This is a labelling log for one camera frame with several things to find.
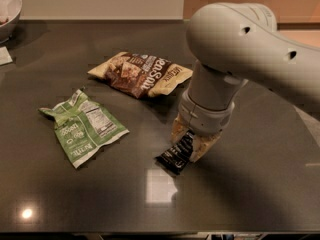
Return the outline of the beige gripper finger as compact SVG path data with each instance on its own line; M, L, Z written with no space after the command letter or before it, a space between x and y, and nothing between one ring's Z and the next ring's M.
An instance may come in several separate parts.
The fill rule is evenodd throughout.
M189 130L187 122L182 118L180 114L173 121L171 131L171 141L173 143L178 142L184 134Z
M220 137L220 133L209 136L195 135L192 141L192 154L189 160L191 162L198 161L211 149L211 147L220 139Z

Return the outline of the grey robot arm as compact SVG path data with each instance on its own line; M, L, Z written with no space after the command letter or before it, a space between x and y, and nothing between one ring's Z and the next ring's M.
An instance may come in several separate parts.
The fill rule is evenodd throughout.
M267 6L206 5L191 17L186 39L196 65L171 140L176 143L193 133L191 162L220 138L236 94L249 81L320 119L320 49L281 35Z

